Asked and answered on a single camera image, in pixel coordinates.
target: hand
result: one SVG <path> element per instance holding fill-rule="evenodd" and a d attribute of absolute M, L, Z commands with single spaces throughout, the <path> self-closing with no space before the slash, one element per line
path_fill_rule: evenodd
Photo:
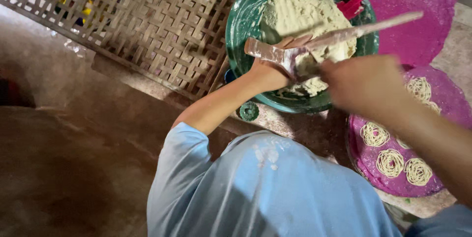
<path fill-rule="evenodd" d="M 404 89 L 398 60 L 371 55 L 321 64 L 333 104 L 381 123 L 386 113 L 400 113 L 412 97 Z"/>
<path fill-rule="evenodd" d="M 305 35 L 298 39 L 286 37 L 274 46 L 281 49 L 299 47 L 310 41 L 311 38 L 312 35 Z M 278 90 L 286 87 L 290 83 L 286 72 L 283 71 L 281 67 L 260 58 L 254 59 L 251 70 L 247 75 L 251 77 L 251 80 L 255 83 L 260 92 Z"/>

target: light blue shirt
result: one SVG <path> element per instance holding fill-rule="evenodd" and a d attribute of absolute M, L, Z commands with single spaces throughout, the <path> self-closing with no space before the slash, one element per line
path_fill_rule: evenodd
<path fill-rule="evenodd" d="M 202 132 L 180 123 L 168 133 L 148 198 L 149 236 L 401 236 L 365 179 L 289 138 L 247 134 L 209 159 Z M 455 224 L 444 222 L 448 212 Z M 407 234 L 472 232 L 464 206 L 443 213 Z"/>

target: green bowl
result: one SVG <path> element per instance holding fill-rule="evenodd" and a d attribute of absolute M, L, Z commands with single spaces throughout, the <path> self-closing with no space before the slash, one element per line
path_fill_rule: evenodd
<path fill-rule="evenodd" d="M 266 0 L 235 0 L 228 16 L 226 25 L 226 50 L 229 64 L 237 77 L 251 69 L 254 58 L 244 53 L 244 43 L 248 37 L 260 39 L 259 8 Z M 364 11 L 351 20 L 352 25 L 374 23 L 375 13 L 369 0 L 363 0 Z M 357 39 L 357 51 L 354 56 L 376 54 L 379 49 L 379 34 L 372 33 Z M 260 102 L 277 110 L 290 113 L 313 113 L 327 110 L 331 107 L 331 100 L 327 91 L 322 91 L 314 97 L 297 96 L 284 93 L 280 98 L 274 92 L 265 92 L 256 95 Z"/>

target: dough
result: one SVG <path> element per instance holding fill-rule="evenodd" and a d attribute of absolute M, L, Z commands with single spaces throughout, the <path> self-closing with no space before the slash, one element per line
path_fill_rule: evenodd
<path fill-rule="evenodd" d="M 276 44 L 284 37 L 301 37 L 311 34 L 313 38 L 332 30 L 352 27 L 351 23 L 337 8 L 334 0 L 268 0 L 263 5 L 261 34 L 264 42 Z M 333 46 L 316 49 L 311 54 L 297 56 L 298 74 L 309 75 L 308 70 L 315 69 L 317 63 L 330 58 L 342 61 L 350 58 L 356 50 L 356 39 L 341 42 Z M 294 84 L 279 91 L 292 92 L 300 96 L 316 96 L 327 88 L 319 77 Z"/>

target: person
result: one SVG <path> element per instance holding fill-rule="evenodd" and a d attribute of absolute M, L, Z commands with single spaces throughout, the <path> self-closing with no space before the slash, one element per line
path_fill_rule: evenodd
<path fill-rule="evenodd" d="M 277 46 L 303 45 L 310 36 Z M 393 56 L 322 63 L 333 104 L 384 125 L 428 163 L 460 204 L 421 219 L 407 236 L 472 234 L 472 135 L 404 89 Z M 297 142 L 259 131 L 236 138 L 210 162 L 208 138 L 253 96 L 289 80 L 267 62 L 188 107 L 169 131 L 151 186 L 148 235 L 400 236 L 372 186 Z"/>

